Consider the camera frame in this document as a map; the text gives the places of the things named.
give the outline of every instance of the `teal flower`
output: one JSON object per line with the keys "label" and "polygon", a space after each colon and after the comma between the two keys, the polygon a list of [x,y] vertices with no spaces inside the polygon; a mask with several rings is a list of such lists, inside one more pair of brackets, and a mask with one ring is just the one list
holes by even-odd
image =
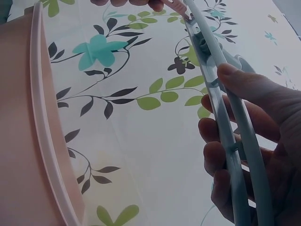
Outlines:
{"label": "teal flower", "polygon": [[211,14],[211,16],[217,16],[220,19],[224,19],[225,18],[225,16],[224,16],[225,14],[222,13],[222,12],[220,12],[220,11],[218,11],[218,10],[216,10],[216,9],[210,11],[209,13]]}
{"label": "teal flower", "polygon": [[266,33],[265,35],[266,38],[270,39],[271,41],[276,40],[270,32],[269,33],[265,32],[265,33]]}
{"label": "teal flower", "polygon": [[276,42],[277,40],[273,37],[273,35],[270,32],[265,32],[265,33],[266,33],[265,37],[273,41],[274,44],[277,46],[277,42]]}
{"label": "teal flower", "polygon": [[125,41],[107,42],[106,37],[98,34],[91,38],[90,43],[81,43],[73,50],[73,53],[84,53],[79,61],[79,70],[83,71],[91,67],[97,59],[103,66],[110,67],[115,62],[114,50],[124,48]]}

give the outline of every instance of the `vine stem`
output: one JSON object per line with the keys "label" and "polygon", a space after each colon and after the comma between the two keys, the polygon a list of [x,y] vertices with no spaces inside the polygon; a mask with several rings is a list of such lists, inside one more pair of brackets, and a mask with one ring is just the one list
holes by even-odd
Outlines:
{"label": "vine stem", "polygon": [[178,41],[178,43],[177,43],[177,45],[175,46],[175,48],[174,48],[174,53],[177,55],[177,56],[179,56],[178,54],[179,54],[179,52],[177,53],[177,48],[178,48],[178,45],[180,44],[180,42],[183,40],[183,39],[186,39],[186,38],[188,38],[189,36],[186,36],[186,37],[184,37],[184,38],[182,38],[181,40],[179,40]]}
{"label": "vine stem", "polygon": [[81,54],[83,54],[83,53],[75,54],[75,55],[73,55],[73,56],[71,56],[71,57],[68,57],[68,58],[66,58],[66,59],[64,59],[64,60],[51,61],[51,63],[52,63],[52,64],[60,63],[60,62],[63,62],[63,61],[65,61],[65,60],[69,60],[69,59],[71,59],[71,58],[77,57],[78,55],[81,55]]}
{"label": "vine stem", "polygon": [[68,99],[72,99],[72,98],[77,98],[77,97],[91,97],[91,98],[98,98],[98,99],[103,99],[103,100],[105,100],[104,98],[105,97],[99,97],[99,96],[93,96],[93,95],[80,95],[80,96],[74,96],[74,97],[66,97],[66,98],[63,98],[63,99],[61,99],[61,100],[59,100],[59,101],[63,101],[63,100],[68,100]]}
{"label": "vine stem", "polygon": [[75,150],[73,148],[68,147],[68,149],[70,149],[73,152],[76,152],[77,154],[81,155],[82,157],[84,157],[86,159],[86,161],[88,162],[88,166],[87,166],[87,169],[86,169],[84,175],[86,174],[86,172],[88,171],[88,169],[90,169],[90,175],[89,175],[89,179],[90,179],[91,175],[92,175],[92,170],[93,169],[92,169],[92,166],[91,166],[91,163],[90,163],[89,159],[86,156],[84,156],[84,154],[80,153],[79,151],[77,151],[77,150]]}
{"label": "vine stem", "polygon": [[213,209],[215,207],[215,205],[213,205],[208,211],[207,211],[207,213],[205,214],[205,216],[204,216],[204,218],[203,218],[203,220],[202,220],[202,222],[201,222],[201,225],[200,226],[202,226],[203,225],[203,223],[204,223],[204,221],[205,221],[205,219],[206,219],[206,217],[207,217],[207,215],[208,215],[208,213]]}
{"label": "vine stem", "polygon": [[222,23],[221,23],[220,19],[218,19],[216,22],[218,23],[218,27],[214,31],[212,31],[212,32],[216,32],[221,27]]}
{"label": "vine stem", "polygon": [[103,12],[103,21],[105,21],[105,16],[104,16],[104,14],[106,13],[106,11],[108,10],[108,8],[109,8],[109,6],[110,6],[111,4],[108,4],[108,6],[107,6],[107,8],[104,10],[104,12]]}
{"label": "vine stem", "polygon": [[81,92],[76,93],[76,94],[74,94],[74,95],[72,95],[72,96],[70,96],[70,97],[67,97],[67,98],[64,98],[64,99],[60,99],[60,100],[58,100],[58,101],[66,100],[66,99],[71,99],[71,98],[75,98],[75,97],[79,97],[79,96],[77,96],[78,94],[81,94],[81,93],[87,91],[88,89],[91,89],[93,86],[96,86],[96,85],[97,85],[98,83],[100,83],[101,81],[103,81],[103,80],[105,80],[105,79],[107,79],[107,78],[109,78],[109,77],[115,75],[116,73],[118,73],[122,68],[124,68],[124,66],[127,64],[128,60],[130,59],[130,52],[129,52],[128,49],[126,49],[126,48],[124,48],[124,50],[125,50],[126,53],[127,53],[127,59],[126,59],[126,61],[124,62],[124,64],[123,64],[116,72],[110,74],[110,75],[107,76],[107,77],[103,77],[101,80],[97,81],[96,83],[94,83],[93,85],[89,86],[88,88],[85,88],[85,89],[82,90]]}
{"label": "vine stem", "polygon": [[181,89],[192,89],[192,90],[196,90],[196,91],[200,92],[202,95],[204,95],[204,93],[202,93],[201,90],[198,90],[198,89],[195,89],[195,88],[190,88],[190,87],[183,87],[183,88],[175,88],[175,89],[165,89],[165,90],[162,90],[162,91],[157,91],[157,92],[155,92],[155,93],[148,93],[148,94],[145,94],[145,95],[136,97],[135,100],[137,100],[137,99],[139,99],[139,98],[142,98],[142,97],[145,97],[145,96],[148,96],[148,95],[153,95],[153,94],[156,94],[156,93],[163,93],[163,92],[166,92],[166,91],[174,91],[174,90],[181,90]]}
{"label": "vine stem", "polygon": [[150,15],[150,16],[145,16],[145,17],[142,17],[142,18],[140,18],[140,19],[136,19],[136,20],[134,20],[134,21],[131,21],[131,22],[128,23],[126,26],[128,26],[128,25],[130,25],[131,23],[134,23],[134,22],[136,22],[136,21],[138,21],[138,20],[141,20],[141,19],[144,19],[144,18],[149,18],[149,17],[154,17],[154,16],[171,16],[171,15]]}

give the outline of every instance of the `fingernail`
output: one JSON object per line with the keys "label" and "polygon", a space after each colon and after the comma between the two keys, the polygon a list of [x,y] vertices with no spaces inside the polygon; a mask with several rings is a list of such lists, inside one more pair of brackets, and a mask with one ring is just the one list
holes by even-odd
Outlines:
{"label": "fingernail", "polygon": [[226,76],[231,76],[237,71],[238,69],[230,64],[222,64],[219,66],[219,72]]}

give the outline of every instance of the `plastic handle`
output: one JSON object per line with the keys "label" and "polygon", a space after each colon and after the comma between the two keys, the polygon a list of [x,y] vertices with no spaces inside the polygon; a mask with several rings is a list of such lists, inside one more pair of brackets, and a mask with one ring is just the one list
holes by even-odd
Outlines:
{"label": "plastic handle", "polygon": [[[212,54],[216,66],[219,66],[222,63],[227,63],[225,56],[223,55],[222,50],[220,49],[220,46],[217,43],[217,40],[215,39],[213,33],[211,32],[209,26],[206,23],[205,18],[200,13],[193,0],[184,0],[184,3],[188,5],[197,24],[199,25],[199,28],[206,40],[206,43]],[[236,122],[238,124],[238,128],[241,134],[242,143],[244,147],[244,152],[248,160],[251,180],[253,184],[254,196],[256,201],[258,223],[260,226],[274,226],[274,216],[273,216],[273,208],[272,208],[272,199],[271,199],[271,194],[269,189],[269,182],[268,182],[267,175],[265,173],[265,167],[264,167],[262,155],[260,152],[258,141],[249,114],[246,110],[246,106],[244,102],[240,98],[238,98],[229,90],[226,90],[226,92],[230,100],[230,105],[233,110]],[[235,203],[237,200],[233,199],[233,197],[232,200],[233,200],[235,223],[238,226],[245,226],[243,223],[240,223],[240,222],[244,222],[244,220],[243,220],[243,216],[240,216],[240,214],[238,214],[239,212],[241,213],[239,209],[240,208],[239,203]]]}
{"label": "plastic handle", "polygon": [[189,20],[189,16],[186,14],[187,7],[181,0],[161,0],[161,2],[183,16],[184,19]]}

